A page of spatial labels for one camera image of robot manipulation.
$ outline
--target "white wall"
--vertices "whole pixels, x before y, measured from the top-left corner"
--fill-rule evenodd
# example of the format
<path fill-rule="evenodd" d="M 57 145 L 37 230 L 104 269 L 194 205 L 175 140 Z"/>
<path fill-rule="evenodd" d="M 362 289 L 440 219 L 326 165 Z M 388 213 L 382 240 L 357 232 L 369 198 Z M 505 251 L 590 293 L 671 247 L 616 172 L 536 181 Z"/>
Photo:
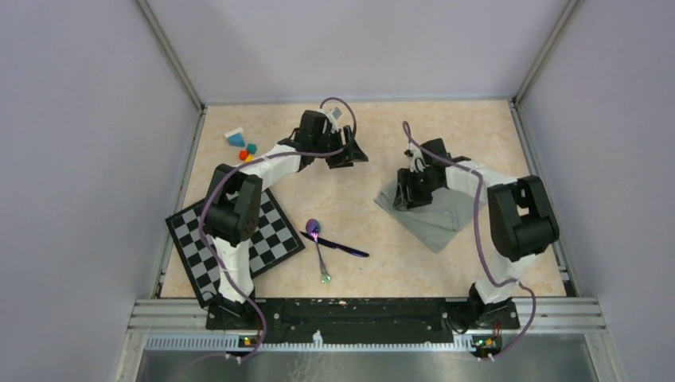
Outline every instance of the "white wall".
<path fill-rule="evenodd" d="M 505 98 L 566 0 L 150 0 L 206 103 Z"/>
<path fill-rule="evenodd" d="M 576 282 L 631 380 L 672 380 L 675 2 L 585 2 L 525 101 Z"/>
<path fill-rule="evenodd" d="M 0 3 L 0 380 L 112 378 L 195 121 L 132 1 Z"/>

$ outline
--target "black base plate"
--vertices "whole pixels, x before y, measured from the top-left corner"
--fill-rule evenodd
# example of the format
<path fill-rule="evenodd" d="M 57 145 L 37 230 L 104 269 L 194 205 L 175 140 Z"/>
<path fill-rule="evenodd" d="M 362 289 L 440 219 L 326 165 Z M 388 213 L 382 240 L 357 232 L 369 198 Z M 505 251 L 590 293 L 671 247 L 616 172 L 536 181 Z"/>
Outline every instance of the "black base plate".
<path fill-rule="evenodd" d="M 317 330 L 326 344 L 447 343 L 453 336 L 443 313 L 467 309 L 466 301 L 445 298 L 266 298 L 256 303 L 267 320 L 265 342 L 271 344 L 312 342 Z M 520 327 L 512 312 L 516 312 L 512 302 L 497 312 L 502 329 Z M 206 329 L 258 328 L 255 316 L 228 314 L 215 304 L 209 307 Z"/>

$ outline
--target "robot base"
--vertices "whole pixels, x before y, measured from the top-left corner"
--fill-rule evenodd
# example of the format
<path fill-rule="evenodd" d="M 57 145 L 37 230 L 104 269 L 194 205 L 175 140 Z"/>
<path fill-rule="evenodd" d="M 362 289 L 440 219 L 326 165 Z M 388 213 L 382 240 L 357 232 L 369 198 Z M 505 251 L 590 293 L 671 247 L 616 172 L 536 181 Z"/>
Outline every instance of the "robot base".
<path fill-rule="evenodd" d="M 254 290 L 250 298 L 256 298 Z M 206 320 L 206 329 L 218 330 L 223 327 L 228 329 L 248 329 L 257 327 L 258 314 L 248 302 L 230 301 L 219 293 L 209 305 L 209 318 Z"/>
<path fill-rule="evenodd" d="M 270 344 L 312 342 L 317 330 L 333 344 L 448 343 L 453 329 L 447 319 L 478 312 L 471 298 L 265 298 L 256 303 L 267 320 L 265 342 Z M 259 328 L 249 304 L 227 304 L 209 307 L 206 329 L 254 333 Z M 491 328 L 496 318 L 502 329 L 520 328 L 511 301 L 499 309 L 484 308 L 467 329 Z"/>
<path fill-rule="evenodd" d="M 471 285 L 466 302 L 448 308 L 448 321 L 452 329 L 460 331 L 491 329 L 495 322 L 499 322 L 503 329 L 520 328 L 516 304 L 511 298 L 502 302 L 485 304 L 475 284 Z"/>

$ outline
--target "purple knife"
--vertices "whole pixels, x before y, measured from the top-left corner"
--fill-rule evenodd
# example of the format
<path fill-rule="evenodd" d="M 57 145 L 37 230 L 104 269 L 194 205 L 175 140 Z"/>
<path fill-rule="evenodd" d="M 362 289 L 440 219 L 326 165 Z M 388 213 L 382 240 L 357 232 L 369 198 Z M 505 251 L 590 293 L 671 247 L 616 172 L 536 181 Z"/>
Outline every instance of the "purple knife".
<path fill-rule="evenodd" d="M 314 241 L 314 237 L 312 237 L 312 235 L 310 235 L 309 233 L 307 233 L 307 232 L 300 232 L 300 233 L 303 236 L 305 236 L 307 239 Z M 341 250 L 349 253 L 350 255 L 355 255 L 356 257 L 370 257 L 370 254 L 368 254 L 366 252 L 359 251 L 359 250 L 351 248 L 351 247 L 347 247 L 346 245 L 334 243 L 332 241 L 323 239 L 322 237 L 318 237 L 318 243 L 321 244 L 324 247 L 333 248 L 333 249 L 341 249 Z"/>

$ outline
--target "checkerboard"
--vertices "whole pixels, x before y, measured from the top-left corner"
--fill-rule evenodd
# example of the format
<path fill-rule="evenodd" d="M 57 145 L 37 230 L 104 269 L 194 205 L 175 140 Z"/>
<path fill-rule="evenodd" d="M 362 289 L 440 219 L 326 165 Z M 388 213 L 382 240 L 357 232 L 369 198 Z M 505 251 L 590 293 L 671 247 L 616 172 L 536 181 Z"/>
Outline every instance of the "checkerboard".
<path fill-rule="evenodd" d="M 236 200 L 235 195 L 228 195 L 231 201 Z M 185 272 L 200 306 L 207 306 L 217 294 L 220 285 L 220 272 L 218 262 L 211 251 L 199 240 L 198 210 L 205 200 L 198 201 L 188 208 L 166 218 L 178 254 L 183 262 Z M 213 238 L 206 236 L 211 248 Z M 305 245 L 300 240 L 298 233 L 291 226 L 291 222 L 283 213 L 279 203 L 269 189 L 263 191 L 260 197 L 260 213 L 258 228 L 253 232 L 250 247 L 248 248 L 251 277 L 255 278 L 275 265 L 300 252 Z"/>

